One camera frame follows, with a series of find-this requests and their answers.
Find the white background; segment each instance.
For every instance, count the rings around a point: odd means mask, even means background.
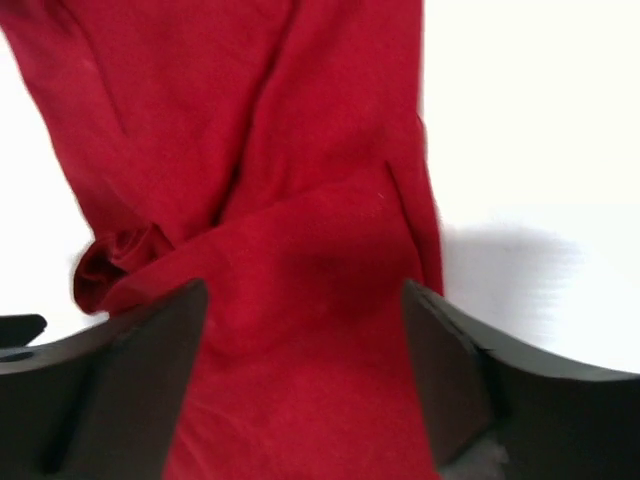
[[[423,111],[448,297],[570,357],[640,372],[640,5],[428,0]],[[90,240],[0,40],[0,312],[50,341]]]

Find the red towel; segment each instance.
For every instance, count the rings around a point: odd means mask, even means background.
[[[400,304],[442,289],[420,0],[0,0],[0,25],[95,233],[79,305],[210,289],[166,479],[437,478]]]

